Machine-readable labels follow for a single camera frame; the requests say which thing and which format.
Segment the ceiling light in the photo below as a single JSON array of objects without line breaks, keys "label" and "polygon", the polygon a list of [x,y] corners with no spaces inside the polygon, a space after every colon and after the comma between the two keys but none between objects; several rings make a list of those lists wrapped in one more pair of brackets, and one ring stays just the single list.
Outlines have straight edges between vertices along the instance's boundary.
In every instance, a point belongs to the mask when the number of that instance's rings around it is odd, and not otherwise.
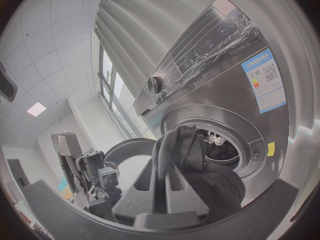
[{"label": "ceiling light", "polygon": [[27,112],[34,115],[35,117],[38,116],[42,111],[44,111],[46,107],[42,106],[39,102],[35,103],[32,108],[30,108]]}]

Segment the start pause button icon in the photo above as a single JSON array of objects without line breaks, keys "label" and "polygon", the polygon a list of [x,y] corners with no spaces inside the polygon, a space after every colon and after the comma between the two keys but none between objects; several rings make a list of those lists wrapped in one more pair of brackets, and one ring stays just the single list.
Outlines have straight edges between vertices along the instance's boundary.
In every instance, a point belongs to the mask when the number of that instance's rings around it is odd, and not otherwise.
[{"label": "start pause button icon", "polygon": [[226,35],[226,34],[228,34],[229,33],[229,29],[228,29],[228,27],[227,26],[221,26],[221,27],[219,27],[219,33],[221,34],[221,35]]}]

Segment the protective plastic film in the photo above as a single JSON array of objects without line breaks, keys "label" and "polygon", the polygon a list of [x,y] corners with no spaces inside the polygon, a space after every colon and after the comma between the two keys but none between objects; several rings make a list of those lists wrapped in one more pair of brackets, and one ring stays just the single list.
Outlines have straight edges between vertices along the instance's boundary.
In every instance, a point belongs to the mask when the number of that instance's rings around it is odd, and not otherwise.
[{"label": "protective plastic film", "polygon": [[215,0],[177,39],[151,74],[161,79],[161,91],[152,94],[148,84],[144,85],[151,105],[157,106],[249,34],[258,33],[254,23],[228,0]]}]

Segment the qr code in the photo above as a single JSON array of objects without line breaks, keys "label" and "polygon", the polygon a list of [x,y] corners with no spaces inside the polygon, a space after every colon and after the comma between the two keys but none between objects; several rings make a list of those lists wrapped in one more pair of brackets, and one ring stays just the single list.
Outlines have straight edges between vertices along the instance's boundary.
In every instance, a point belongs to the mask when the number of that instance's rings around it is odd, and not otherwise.
[{"label": "qr code", "polygon": [[264,73],[266,80],[268,82],[279,77],[278,72],[277,72],[277,68],[274,65],[274,63],[270,64],[269,66],[264,67],[262,70],[263,70],[263,73]]}]

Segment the cable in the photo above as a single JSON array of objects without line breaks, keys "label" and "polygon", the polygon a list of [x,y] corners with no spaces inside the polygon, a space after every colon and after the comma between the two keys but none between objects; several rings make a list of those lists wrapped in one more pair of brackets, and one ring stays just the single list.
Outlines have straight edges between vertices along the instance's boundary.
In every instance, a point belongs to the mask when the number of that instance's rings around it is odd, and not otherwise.
[{"label": "cable", "polygon": [[113,169],[114,169],[114,170],[116,171],[116,173],[117,173],[117,176],[119,177],[120,172],[119,172],[118,166],[117,166],[114,162],[104,161],[104,164],[105,164],[105,166],[113,167]]},{"label": "cable", "polygon": [[95,182],[92,183],[92,187],[89,189],[89,192],[87,193],[87,195],[91,194],[91,192],[94,189],[94,186],[96,185],[97,182],[98,182],[98,180],[96,180]]},{"label": "cable", "polygon": [[87,181],[86,181],[86,178],[85,178],[85,172],[83,171],[82,173],[83,173],[82,179],[84,180],[84,185],[85,185],[85,188],[83,188],[83,190],[82,190],[82,194],[83,194],[84,197],[87,197],[87,200],[89,201],[88,186],[87,186]]}]

